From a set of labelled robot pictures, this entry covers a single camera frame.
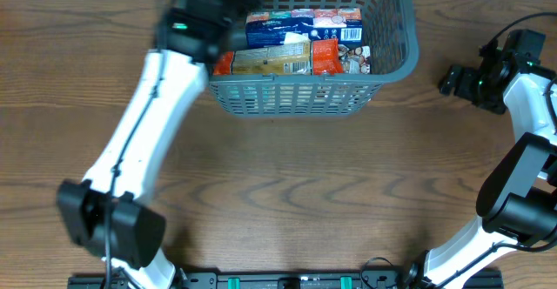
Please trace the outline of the mint green wipes packet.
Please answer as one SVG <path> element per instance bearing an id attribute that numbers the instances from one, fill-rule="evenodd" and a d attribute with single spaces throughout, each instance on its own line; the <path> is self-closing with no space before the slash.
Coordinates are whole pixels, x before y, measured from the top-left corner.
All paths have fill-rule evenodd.
<path id="1" fill-rule="evenodd" d="M 235 107 L 256 107 L 258 105 L 258 91 L 254 86 L 233 85 L 228 87 L 228 100 Z"/>

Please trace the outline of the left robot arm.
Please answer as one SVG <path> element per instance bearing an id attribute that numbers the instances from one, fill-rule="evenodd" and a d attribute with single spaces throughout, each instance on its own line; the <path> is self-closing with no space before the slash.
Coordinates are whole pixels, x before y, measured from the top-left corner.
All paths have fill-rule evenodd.
<path id="1" fill-rule="evenodd" d="M 80 182 L 65 180 L 56 203 L 70 240 L 105 262 L 131 288 L 171 288 L 176 266 L 164 255 L 165 218 L 150 208 L 166 153 L 210 68 L 231 46 L 237 21 L 263 0 L 160 0 L 152 48 L 110 141 Z"/>

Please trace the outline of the blue tissue pack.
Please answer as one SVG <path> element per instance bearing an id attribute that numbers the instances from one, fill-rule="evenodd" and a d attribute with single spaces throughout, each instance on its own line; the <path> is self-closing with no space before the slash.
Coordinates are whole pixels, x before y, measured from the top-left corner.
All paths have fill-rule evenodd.
<path id="1" fill-rule="evenodd" d="M 360 46 L 361 11 L 359 8 L 260 11 L 246 18 L 245 36 L 251 48 L 281 45 L 288 32 L 311 41 L 338 39 L 346 46 Z"/>

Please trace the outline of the brown white snack bag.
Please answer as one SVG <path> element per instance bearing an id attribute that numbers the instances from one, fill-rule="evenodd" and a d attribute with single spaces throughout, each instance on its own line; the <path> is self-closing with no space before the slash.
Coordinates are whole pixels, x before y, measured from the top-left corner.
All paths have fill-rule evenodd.
<path id="1" fill-rule="evenodd" d="M 371 73 L 371 50 L 369 46 L 360 46 L 353 49 L 340 44 L 339 61 L 344 73 L 347 74 L 370 74 Z"/>

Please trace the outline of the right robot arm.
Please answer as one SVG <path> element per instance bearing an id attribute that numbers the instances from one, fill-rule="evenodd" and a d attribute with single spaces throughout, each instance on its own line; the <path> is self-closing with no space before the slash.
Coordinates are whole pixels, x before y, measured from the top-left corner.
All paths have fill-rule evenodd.
<path id="1" fill-rule="evenodd" d="M 510 252 L 545 252 L 556 246 L 556 194 L 535 187 L 556 184 L 556 73 L 537 62 L 516 64 L 502 93 L 516 143 L 481 186 L 476 215 L 444 245 L 411 265 L 405 288 L 462 288 Z"/>

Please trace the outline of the red orange snack packet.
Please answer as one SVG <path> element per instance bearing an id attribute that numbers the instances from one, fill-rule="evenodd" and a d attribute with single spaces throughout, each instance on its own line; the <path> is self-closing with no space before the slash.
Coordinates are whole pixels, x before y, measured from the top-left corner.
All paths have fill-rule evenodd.
<path id="1" fill-rule="evenodd" d="M 334 75 L 343 73 L 336 39 L 226 52 L 213 74 Z"/>

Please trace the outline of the beige snack bag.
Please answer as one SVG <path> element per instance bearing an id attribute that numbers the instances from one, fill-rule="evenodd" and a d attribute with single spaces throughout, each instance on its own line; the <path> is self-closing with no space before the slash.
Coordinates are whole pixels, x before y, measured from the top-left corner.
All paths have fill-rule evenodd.
<path id="1" fill-rule="evenodd" d="M 307 42 L 310 42 L 310 38 L 306 34 L 286 32 L 283 44 L 298 44 Z"/>

